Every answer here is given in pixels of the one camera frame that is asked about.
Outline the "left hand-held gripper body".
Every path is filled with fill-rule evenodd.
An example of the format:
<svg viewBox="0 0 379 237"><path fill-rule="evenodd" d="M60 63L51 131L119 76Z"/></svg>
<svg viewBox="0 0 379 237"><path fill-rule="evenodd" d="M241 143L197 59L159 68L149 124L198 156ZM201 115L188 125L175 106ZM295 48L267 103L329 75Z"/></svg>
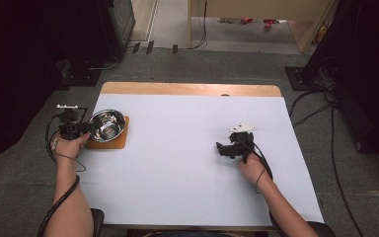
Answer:
<svg viewBox="0 0 379 237"><path fill-rule="evenodd" d="M73 140L84 133L80 133L80 127L78 123L87 122L84 121L84 117L87 108L78 106L57 106L58 109L62 110L62 113L58 115L61 125L59 126L60 135L66 140Z"/></svg>

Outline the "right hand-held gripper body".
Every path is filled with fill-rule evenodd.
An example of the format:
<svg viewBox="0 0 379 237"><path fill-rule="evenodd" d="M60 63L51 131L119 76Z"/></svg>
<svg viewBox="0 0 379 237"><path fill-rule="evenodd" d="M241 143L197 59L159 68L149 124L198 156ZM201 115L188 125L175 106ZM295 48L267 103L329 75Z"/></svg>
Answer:
<svg viewBox="0 0 379 237"><path fill-rule="evenodd" d="M231 132L229 139L233 144L231 159L235 159L237 156L247 159L248 155L255 150L254 129L251 125L241 123L229 129Z"/></svg>

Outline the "stainless steel bowl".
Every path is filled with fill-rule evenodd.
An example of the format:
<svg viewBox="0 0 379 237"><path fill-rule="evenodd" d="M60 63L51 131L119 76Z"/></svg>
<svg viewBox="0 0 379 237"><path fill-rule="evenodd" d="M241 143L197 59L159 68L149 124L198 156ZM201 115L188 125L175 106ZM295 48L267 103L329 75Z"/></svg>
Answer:
<svg viewBox="0 0 379 237"><path fill-rule="evenodd" d="M89 119L89 133L96 142L109 142L119 137L125 128L124 115L117 110L102 110Z"/></svg>

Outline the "orange wooden trivet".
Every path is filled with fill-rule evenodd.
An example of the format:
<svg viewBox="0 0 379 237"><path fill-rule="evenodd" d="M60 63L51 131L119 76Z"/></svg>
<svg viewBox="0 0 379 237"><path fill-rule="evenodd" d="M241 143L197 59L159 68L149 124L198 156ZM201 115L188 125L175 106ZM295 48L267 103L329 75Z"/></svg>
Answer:
<svg viewBox="0 0 379 237"><path fill-rule="evenodd" d="M86 143L87 149L122 149L125 147L127 132L129 126L129 117L125 118L125 126L122 133L114 140L108 142L97 142L89 139Z"/></svg>

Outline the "person's left hand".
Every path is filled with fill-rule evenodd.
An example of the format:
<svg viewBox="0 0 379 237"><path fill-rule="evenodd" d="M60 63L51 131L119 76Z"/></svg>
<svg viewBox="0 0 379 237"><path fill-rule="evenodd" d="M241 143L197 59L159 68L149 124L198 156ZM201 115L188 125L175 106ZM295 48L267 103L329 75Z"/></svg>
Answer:
<svg viewBox="0 0 379 237"><path fill-rule="evenodd" d="M66 140L62 138L60 134L57 134L51 143L53 154L57 158L64 157L69 159L76 159L80 150L84 147L89 138L89 133L80 135L73 140Z"/></svg>

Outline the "person's right hand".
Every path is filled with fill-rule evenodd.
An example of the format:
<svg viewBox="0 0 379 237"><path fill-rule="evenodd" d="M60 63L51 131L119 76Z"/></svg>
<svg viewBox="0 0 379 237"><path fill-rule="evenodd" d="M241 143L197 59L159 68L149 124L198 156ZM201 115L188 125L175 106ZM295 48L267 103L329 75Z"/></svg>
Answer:
<svg viewBox="0 0 379 237"><path fill-rule="evenodd" d="M257 188L271 182L265 165L254 153L250 153L246 161L240 160L238 165L243 176Z"/></svg>

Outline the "white table cover sheet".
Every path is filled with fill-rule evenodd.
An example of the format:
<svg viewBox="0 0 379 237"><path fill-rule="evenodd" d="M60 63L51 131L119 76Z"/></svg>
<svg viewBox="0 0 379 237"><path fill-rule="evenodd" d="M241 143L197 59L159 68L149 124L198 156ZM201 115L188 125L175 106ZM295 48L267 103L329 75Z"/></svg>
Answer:
<svg viewBox="0 0 379 237"><path fill-rule="evenodd" d="M103 94L97 110L130 119L121 149L85 150L81 187L108 225L268 227L264 198L216 145L232 127L254 129L273 179L307 220L323 219L281 97Z"/></svg>

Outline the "black stand base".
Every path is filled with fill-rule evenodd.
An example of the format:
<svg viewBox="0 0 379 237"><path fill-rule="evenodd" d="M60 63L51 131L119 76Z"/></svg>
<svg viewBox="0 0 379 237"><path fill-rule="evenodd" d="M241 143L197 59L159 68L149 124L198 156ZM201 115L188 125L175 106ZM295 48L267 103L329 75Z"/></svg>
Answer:
<svg viewBox="0 0 379 237"><path fill-rule="evenodd" d="M58 69L63 76L59 90L68 90L70 87L95 87L101 75L100 70L86 69L68 60L59 62Z"/></svg>

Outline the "black curtain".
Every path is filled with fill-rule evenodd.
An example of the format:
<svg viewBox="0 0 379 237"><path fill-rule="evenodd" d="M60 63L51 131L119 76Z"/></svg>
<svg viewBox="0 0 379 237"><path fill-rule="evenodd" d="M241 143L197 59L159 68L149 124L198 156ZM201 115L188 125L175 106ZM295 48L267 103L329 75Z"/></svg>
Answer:
<svg viewBox="0 0 379 237"><path fill-rule="evenodd" d="M360 152L379 154L379 0L349 0L340 26L348 47L337 74L341 106Z"/></svg>
<svg viewBox="0 0 379 237"><path fill-rule="evenodd" d="M96 0L0 0L0 154L17 143L63 76L86 68Z"/></svg>

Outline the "black metal stand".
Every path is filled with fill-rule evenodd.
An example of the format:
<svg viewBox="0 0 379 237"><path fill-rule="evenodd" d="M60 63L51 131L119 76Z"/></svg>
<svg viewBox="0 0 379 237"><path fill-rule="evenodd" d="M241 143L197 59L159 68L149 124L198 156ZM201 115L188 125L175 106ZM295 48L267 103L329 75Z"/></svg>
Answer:
<svg viewBox="0 0 379 237"><path fill-rule="evenodd" d="M309 29L301 38L301 42L304 44L304 50L307 49L308 45L318 35L319 28L322 27L324 23L337 21L337 8L340 0L325 1L327 4L322 7L322 11L317 15L317 19L310 25ZM304 67L285 67L285 72L293 91L321 92L325 90L319 69L324 61L328 60L335 52L333 50L334 45L334 32L333 29L329 27Z"/></svg>

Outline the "dark monitor on stand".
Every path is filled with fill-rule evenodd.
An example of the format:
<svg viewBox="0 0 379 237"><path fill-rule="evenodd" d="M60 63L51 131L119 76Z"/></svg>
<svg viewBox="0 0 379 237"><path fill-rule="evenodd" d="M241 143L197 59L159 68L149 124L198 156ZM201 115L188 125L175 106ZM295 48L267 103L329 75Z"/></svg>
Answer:
<svg viewBox="0 0 379 237"><path fill-rule="evenodd" d="M97 0L109 59L122 58L135 26L131 0Z"/></svg>

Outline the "light wooden desk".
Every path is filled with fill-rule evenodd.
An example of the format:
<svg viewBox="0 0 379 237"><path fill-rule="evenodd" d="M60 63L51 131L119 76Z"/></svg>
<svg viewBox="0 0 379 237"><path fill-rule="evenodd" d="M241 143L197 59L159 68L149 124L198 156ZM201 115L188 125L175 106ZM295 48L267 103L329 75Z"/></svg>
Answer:
<svg viewBox="0 0 379 237"><path fill-rule="evenodd" d="M332 18L338 3L339 0L188 0L188 46L194 17L271 19L287 21L303 53L322 23Z"/></svg>

